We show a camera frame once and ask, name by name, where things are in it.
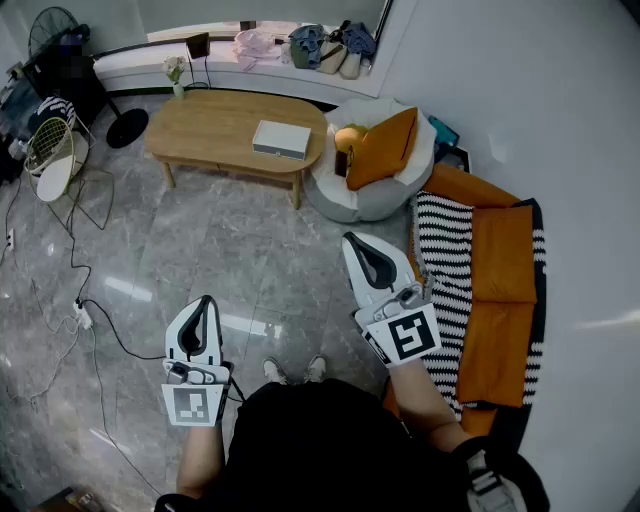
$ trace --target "white box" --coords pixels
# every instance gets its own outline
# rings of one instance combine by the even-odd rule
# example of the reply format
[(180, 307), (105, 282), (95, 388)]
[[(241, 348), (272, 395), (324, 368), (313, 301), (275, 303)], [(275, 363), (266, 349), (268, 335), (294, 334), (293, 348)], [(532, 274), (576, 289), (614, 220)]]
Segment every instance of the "white box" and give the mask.
[(304, 160), (310, 135), (311, 128), (260, 121), (253, 136), (253, 150), (256, 153)]

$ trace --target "orange cushion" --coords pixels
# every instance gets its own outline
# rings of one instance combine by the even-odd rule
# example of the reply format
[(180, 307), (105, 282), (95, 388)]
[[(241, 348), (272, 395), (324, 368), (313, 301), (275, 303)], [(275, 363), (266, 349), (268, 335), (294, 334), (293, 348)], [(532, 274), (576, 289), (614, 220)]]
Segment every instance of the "orange cushion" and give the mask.
[(445, 164), (433, 166), (423, 190), (477, 208), (506, 208), (520, 201), (483, 179)]
[(411, 268), (413, 269), (413, 275), (416, 281), (419, 281), (422, 285), (424, 285), (426, 283), (426, 279), (422, 275), (422, 272), (420, 272), (420, 267), (418, 267), (418, 262), (416, 261), (416, 253), (413, 241), (413, 223), (411, 223), (411, 226), (409, 227), (409, 251), (407, 252), (407, 257), (409, 258), (409, 265), (411, 265)]
[(393, 390), (393, 384), (389, 381), (389, 386), (387, 386), (387, 393), (384, 396), (384, 400), (382, 401), (382, 407), (384, 407), (387, 411), (393, 413), (393, 415), (400, 419), (400, 409), (398, 409), (398, 402), (396, 401), (396, 393)]
[(483, 411), (482, 409), (462, 410), (462, 430), (473, 437), (488, 436), (498, 409)]
[(374, 126), (353, 148), (347, 188), (358, 190), (407, 166), (418, 131), (418, 109), (410, 108)]
[(471, 224), (473, 299), (535, 303), (531, 206), (476, 209)]
[(458, 374), (458, 401), (522, 407), (533, 304), (473, 301)]

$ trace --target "fan base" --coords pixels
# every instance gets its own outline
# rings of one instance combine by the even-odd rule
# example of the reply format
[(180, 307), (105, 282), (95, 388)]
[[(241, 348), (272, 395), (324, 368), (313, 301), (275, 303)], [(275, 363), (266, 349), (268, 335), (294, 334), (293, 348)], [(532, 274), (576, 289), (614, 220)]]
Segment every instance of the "fan base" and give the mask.
[(114, 149), (128, 146), (142, 135), (148, 122), (149, 115), (141, 108), (128, 110), (109, 127), (107, 144)]

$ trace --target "shoe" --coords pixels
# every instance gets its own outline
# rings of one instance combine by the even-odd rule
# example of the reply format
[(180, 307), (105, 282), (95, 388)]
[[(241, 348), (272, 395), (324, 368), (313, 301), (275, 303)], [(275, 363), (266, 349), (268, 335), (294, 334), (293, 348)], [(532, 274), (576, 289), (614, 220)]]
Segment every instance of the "shoe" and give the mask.
[(269, 382), (276, 382), (278, 384), (282, 384), (283, 386), (289, 384), (289, 381), (287, 381), (287, 376), (278, 364), (278, 361), (276, 361), (273, 357), (267, 357), (262, 362), (262, 368), (264, 369), (264, 376)]
[(327, 361), (321, 355), (315, 356), (309, 363), (307, 374), (304, 377), (305, 382), (322, 382), (327, 373)]

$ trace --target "black shirt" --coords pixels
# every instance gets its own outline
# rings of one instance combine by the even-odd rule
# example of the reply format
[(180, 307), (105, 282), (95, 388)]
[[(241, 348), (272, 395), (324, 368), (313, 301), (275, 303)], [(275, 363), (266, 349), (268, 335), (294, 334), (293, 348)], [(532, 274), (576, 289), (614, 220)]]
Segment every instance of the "black shirt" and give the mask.
[(239, 409), (229, 460), (200, 501), (156, 511), (466, 508), (466, 468), (413, 441), (377, 398), (349, 384), (268, 384)]

